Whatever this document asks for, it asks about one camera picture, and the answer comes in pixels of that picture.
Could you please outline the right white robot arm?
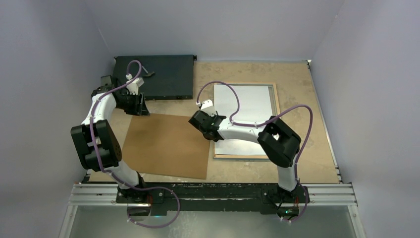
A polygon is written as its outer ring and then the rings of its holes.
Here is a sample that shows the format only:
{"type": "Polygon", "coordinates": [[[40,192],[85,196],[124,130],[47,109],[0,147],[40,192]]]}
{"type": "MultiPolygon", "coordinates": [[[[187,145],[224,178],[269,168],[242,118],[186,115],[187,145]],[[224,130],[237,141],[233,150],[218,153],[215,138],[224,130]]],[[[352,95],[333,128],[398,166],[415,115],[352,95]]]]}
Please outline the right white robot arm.
{"type": "Polygon", "coordinates": [[[297,161],[302,140],[282,119],[271,116],[265,125],[248,127],[234,125],[226,116],[211,116],[198,110],[188,122],[209,141],[236,139],[258,144],[277,166],[279,198],[289,202],[297,196],[297,161]]]}

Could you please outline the dark flat box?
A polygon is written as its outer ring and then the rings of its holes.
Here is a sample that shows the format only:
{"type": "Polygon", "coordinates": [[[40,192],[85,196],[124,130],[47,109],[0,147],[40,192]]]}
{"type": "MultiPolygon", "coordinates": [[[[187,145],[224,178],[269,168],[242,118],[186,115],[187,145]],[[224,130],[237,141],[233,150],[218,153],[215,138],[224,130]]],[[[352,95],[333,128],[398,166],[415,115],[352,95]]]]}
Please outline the dark flat box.
{"type": "Polygon", "coordinates": [[[138,60],[152,77],[143,78],[140,92],[145,100],[182,100],[193,98],[194,62],[196,55],[117,56],[112,76],[117,85],[126,83],[126,69],[129,62],[138,60]]]}

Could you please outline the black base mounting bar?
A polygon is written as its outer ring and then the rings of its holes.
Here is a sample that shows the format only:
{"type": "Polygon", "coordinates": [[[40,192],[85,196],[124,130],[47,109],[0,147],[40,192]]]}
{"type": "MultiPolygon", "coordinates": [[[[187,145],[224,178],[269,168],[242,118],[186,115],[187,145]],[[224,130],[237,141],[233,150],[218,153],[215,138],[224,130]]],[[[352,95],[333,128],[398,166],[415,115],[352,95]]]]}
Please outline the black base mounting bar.
{"type": "Polygon", "coordinates": [[[168,211],[259,212],[294,216],[309,203],[307,187],[289,192],[276,183],[148,182],[145,191],[118,188],[117,204],[146,204],[151,215],[168,211]]]}

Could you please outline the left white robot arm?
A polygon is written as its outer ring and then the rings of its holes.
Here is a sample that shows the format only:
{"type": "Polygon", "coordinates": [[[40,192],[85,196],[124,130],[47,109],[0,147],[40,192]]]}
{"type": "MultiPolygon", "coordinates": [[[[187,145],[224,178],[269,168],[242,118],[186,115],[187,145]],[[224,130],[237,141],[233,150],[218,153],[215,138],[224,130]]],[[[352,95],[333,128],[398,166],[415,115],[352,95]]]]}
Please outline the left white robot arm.
{"type": "Polygon", "coordinates": [[[126,75],[127,82],[117,86],[108,75],[102,85],[91,94],[92,105],[83,122],[74,126],[71,137],[83,168],[102,172],[118,183],[118,198],[132,199],[136,203],[146,200],[148,190],[140,174],[123,161],[120,144],[109,123],[114,109],[132,116],[149,116],[144,95],[139,88],[140,77],[126,75]]]}

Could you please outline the aluminium rail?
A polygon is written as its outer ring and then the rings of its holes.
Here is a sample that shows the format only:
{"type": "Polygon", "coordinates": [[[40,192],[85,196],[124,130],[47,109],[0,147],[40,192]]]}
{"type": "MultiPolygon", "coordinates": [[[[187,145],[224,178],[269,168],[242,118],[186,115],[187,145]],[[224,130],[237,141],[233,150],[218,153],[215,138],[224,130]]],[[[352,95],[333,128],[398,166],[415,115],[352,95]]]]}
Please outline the aluminium rail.
{"type": "MultiPolygon", "coordinates": [[[[357,205],[351,184],[307,184],[309,206],[352,206],[357,205]]],[[[72,205],[115,205],[116,184],[75,184],[69,204],[72,205]]]]}

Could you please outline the small black hammer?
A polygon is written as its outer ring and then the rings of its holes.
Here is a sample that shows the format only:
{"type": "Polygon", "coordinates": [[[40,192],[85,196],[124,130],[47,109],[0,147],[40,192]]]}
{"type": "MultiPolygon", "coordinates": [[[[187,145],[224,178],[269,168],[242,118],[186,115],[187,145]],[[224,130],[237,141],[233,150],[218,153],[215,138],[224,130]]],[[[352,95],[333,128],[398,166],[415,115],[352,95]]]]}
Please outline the small black hammer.
{"type": "Polygon", "coordinates": [[[144,66],[142,66],[142,71],[143,71],[143,74],[142,74],[143,78],[152,77],[155,75],[154,71],[149,71],[144,66]]]}

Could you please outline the brown cardboard backing board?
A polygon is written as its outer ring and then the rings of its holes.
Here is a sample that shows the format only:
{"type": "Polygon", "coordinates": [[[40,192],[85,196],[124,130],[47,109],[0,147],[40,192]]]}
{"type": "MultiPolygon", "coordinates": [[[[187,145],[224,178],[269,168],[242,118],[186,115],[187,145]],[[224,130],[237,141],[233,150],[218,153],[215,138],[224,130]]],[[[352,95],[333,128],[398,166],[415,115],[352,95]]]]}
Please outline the brown cardboard backing board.
{"type": "Polygon", "coordinates": [[[210,142],[189,124],[189,119],[162,114],[133,116],[122,159],[141,173],[205,179],[210,142]]]}

